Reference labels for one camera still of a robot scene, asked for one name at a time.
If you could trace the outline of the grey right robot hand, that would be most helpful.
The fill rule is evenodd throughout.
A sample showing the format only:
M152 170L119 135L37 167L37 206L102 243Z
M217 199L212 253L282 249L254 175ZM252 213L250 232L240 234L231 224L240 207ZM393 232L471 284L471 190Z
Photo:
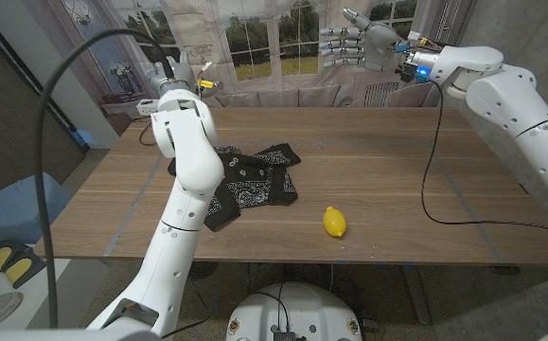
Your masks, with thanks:
M327 58L324 68L357 65L371 71L382 71L396 53L403 39L388 25L371 21L357 11L344 8L350 27L321 28L326 37L319 52Z

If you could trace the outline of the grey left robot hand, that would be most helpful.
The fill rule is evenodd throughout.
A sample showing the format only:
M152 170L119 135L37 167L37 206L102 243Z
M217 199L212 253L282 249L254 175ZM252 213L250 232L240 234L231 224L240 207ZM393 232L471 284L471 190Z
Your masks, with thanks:
M153 63L152 68L147 73L147 79L153 93L162 97L168 90L182 89L196 94L198 92L197 78L188 62L188 54L182 52L179 60L167 56L167 61L173 71L172 77L166 75L161 62Z

